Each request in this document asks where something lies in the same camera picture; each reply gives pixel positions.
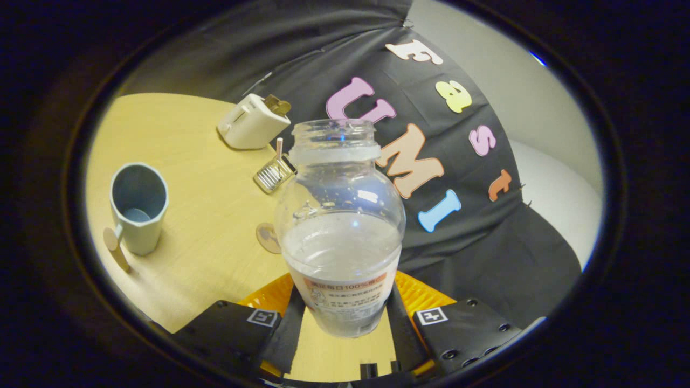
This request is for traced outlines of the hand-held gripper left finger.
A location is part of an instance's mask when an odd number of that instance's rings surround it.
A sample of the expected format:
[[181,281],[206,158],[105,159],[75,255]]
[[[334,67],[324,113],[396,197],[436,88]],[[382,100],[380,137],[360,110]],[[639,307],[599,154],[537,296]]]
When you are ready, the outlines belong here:
[[212,303],[172,338],[224,373],[280,380],[291,372],[304,311],[286,273],[240,302]]

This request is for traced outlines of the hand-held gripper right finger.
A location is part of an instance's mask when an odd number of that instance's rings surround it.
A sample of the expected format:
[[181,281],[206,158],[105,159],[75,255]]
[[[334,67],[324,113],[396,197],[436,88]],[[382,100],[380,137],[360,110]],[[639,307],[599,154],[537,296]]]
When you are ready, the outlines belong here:
[[401,271],[387,313],[399,370],[416,378],[470,371],[522,331],[476,297],[455,300]]

